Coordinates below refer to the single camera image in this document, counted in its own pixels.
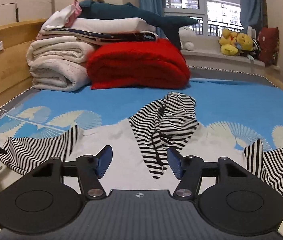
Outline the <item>black white striped garment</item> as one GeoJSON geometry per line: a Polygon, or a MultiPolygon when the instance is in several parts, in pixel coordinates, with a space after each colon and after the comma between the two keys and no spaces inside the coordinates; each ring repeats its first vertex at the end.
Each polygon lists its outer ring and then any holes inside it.
{"type": "Polygon", "coordinates": [[[0,161],[26,175],[49,158],[72,161],[109,145],[113,159],[102,178],[106,191],[173,190],[177,179],[168,164],[172,147],[182,156],[192,154],[204,161],[229,157],[283,197],[283,126],[273,129],[277,146],[271,148],[263,136],[242,124],[201,124],[195,117],[195,105],[191,96],[171,92],[114,125],[91,129],[75,125],[57,137],[50,130],[30,137],[9,137],[0,161]]]}

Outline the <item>wooden bed headboard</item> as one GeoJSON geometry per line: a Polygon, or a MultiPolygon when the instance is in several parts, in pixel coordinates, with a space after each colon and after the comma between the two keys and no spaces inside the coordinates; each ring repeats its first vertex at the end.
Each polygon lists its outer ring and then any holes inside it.
{"type": "Polygon", "coordinates": [[[32,86],[26,52],[45,19],[0,26],[0,107],[32,86]]]}

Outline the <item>blue white fan-pattern bedsheet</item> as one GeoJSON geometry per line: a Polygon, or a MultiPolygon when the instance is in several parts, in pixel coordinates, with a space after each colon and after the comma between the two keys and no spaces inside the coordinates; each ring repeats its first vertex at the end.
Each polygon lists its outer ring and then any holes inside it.
{"type": "MultiPolygon", "coordinates": [[[[203,78],[178,90],[85,87],[73,93],[37,92],[15,102],[0,118],[0,146],[9,137],[46,130],[57,137],[75,125],[114,125],[171,92],[195,100],[201,124],[236,122],[276,148],[273,129],[283,126],[281,89],[203,78]]],[[[0,239],[283,239],[283,197],[229,157],[204,161],[195,199],[175,199],[175,188],[104,188],[106,198],[86,199],[76,159],[52,157],[26,175],[0,161],[0,239]]]]}

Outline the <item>cream folded quilt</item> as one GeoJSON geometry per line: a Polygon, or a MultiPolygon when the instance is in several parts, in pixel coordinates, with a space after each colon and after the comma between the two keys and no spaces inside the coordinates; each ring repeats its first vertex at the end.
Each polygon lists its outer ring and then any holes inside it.
{"type": "Polygon", "coordinates": [[[85,64],[95,46],[73,36],[52,37],[30,44],[26,61],[35,89],[73,92],[90,83],[85,64]]]}

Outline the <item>red folded blanket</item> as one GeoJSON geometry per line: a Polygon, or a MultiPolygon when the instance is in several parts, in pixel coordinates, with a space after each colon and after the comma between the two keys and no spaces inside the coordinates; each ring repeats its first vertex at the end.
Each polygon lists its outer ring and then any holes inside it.
{"type": "Polygon", "coordinates": [[[181,52],[167,39],[119,42],[96,50],[86,70],[91,89],[121,87],[184,88],[190,70],[181,52]]]}

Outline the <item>navy patterned folded blanket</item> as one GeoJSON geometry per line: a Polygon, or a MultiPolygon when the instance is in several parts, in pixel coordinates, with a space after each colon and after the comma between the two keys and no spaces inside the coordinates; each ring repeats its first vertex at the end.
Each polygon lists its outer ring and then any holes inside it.
{"type": "Polygon", "coordinates": [[[153,33],[152,31],[141,31],[137,33],[124,34],[102,34],[70,28],[42,30],[38,33],[37,38],[44,39],[57,36],[74,36],[79,40],[99,46],[116,42],[152,42],[158,40],[157,34],[153,33]]]}

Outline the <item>white plush toy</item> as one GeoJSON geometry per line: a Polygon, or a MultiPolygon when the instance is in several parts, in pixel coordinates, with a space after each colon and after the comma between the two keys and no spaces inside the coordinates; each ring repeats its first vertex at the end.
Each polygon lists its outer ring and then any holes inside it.
{"type": "Polygon", "coordinates": [[[179,29],[181,49],[187,51],[194,51],[193,38],[196,36],[194,31],[188,27],[181,27],[179,29]]]}

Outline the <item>yellow plush toys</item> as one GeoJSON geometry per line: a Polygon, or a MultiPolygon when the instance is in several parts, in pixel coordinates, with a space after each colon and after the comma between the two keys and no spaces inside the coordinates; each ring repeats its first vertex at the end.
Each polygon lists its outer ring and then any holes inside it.
{"type": "Polygon", "coordinates": [[[245,33],[237,33],[225,28],[219,39],[220,51],[223,55],[236,56],[253,51],[253,39],[245,33]]]}

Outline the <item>pink white folded cloth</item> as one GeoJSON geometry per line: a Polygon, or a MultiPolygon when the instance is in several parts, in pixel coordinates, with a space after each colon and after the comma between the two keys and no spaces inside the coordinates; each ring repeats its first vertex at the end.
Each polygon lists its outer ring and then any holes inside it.
{"type": "Polygon", "coordinates": [[[61,27],[71,27],[76,18],[81,14],[82,9],[79,1],[75,0],[73,4],[68,5],[61,11],[54,12],[42,25],[41,30],[52,30],[61,27]]]}

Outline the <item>white folded pillow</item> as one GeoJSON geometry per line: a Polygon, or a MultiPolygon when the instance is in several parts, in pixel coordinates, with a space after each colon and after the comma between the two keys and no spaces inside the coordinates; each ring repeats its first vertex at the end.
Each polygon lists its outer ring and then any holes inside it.
{"type": "Polygon", "coordinates": [[[140,33],[142,31],[156,32],[154,26],[148,25],[143,19],[137,17],[117,20],[77,18],[71,26],[71,29],[101,34],[128,34],[140,33]]]}

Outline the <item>dark teal shark plush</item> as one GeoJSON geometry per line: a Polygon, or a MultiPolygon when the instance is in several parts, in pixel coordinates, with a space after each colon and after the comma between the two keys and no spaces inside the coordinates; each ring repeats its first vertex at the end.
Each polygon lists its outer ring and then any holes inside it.
{"type": "Polygon", "coordinates": [[[132,3],[123,5],[84,0],[79,3],[82,9],[80,18],[97,20],[118,20],[124,18],[141,18],[147,24],[160,28],[166,38],[178,49],[181,49],[179,29],[198,23],[198,20],[187,16],[161,16],[154,12],[135,7],[132,3]]]}

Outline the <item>window with railing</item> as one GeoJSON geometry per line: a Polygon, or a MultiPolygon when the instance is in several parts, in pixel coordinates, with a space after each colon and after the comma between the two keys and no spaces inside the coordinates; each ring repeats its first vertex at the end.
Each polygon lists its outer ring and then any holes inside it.
{"type": "Polygon", "coordinates": [[[222,30],[240,32],[240,0],[163,0],[165,15],[189,16],[198,20],[191,25],[195,34],[221,36],[222,30]]]}

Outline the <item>right blue curtain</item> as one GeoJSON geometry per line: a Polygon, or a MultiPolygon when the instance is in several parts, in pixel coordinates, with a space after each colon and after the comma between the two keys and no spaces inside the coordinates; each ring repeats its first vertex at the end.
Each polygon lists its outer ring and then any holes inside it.
{"type": "Polygon", "coordinates": [[[256,32],[263,27],[263,0],[240,0],[240,23],[245,30],[251,26],[256,32]]]}

